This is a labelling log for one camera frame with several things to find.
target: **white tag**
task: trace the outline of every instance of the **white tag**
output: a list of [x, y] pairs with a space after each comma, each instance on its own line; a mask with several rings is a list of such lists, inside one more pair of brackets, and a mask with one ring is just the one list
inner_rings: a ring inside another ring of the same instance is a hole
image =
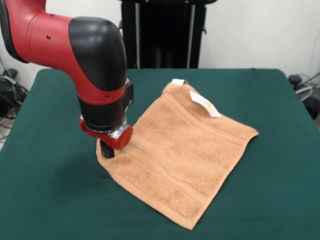
[[182, 86], [185, 83], [185, 80], [183, 80], [183, 79], [172, 79], [172, 83], [176, 84], [176, 85], [179, 85], [179, 86]]
[[201, 96], [193, 91], [190, 91], [190, 95], [191, 95], [191, 100], [194, 101], [195, 103], [198, 103], [201, 106], [203, 106], [209, 112], [211, 117], [221, 118], [221, 114], [218, 112], [218, 110], [215, 108], [215, 106], [210, 101], [208, 101], [203, 96]]

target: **brown towel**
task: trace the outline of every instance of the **brown towel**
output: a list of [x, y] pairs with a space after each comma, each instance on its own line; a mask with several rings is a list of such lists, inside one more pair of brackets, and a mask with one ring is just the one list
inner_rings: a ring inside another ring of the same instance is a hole
[[99, 163], [125, 190], [192, 230], [258, 132], [191, 100], [189, 84], [169, 83], [134, 125], [128, 146]]

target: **red robot arm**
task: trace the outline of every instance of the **red robot arm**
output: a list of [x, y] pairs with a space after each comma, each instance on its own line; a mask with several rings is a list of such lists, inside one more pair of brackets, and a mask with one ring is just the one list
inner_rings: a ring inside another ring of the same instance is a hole
[[[80, 127], [112, 149], [123, 148], [133, 132], [125, 121], [133, 84], [118, 28], [102, 18], [49, 14], [46, 0], [0, 0], [0, 10], [9, 54], [66, 72], [76, 87]], [[119, 129], [122, 137], [112, 138]]]

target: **white wall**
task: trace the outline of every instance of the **white wall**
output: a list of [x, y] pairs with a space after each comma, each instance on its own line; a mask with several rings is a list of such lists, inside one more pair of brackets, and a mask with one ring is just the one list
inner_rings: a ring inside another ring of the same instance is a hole
[[[47, 11], [70, 17], [95, 16], [116, 25], [119, 0], [47, 0]], [[277, 68], [287, 75], [320, 71], [320, 1], [218, 0], [207, 6], [207, 35], [203, 35], [201, 68]], [[7, 68], [19, 70], [28, 88], [37, 71], [10, 57], [0, 40]]]

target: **green table surface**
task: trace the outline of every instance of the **green table surface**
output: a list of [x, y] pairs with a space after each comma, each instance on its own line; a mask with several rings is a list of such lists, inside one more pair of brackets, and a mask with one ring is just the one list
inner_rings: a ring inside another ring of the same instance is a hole
[[79, 128], [72, 81], [44, 69], [0, 153], [0, 240], [320, 239], [320, 134], [281, 71], [136, 69], [129, 76], [130, 124], [179, 78], [260, 133], [195, 229], [112, 180], [97, 162], [96, 140]]

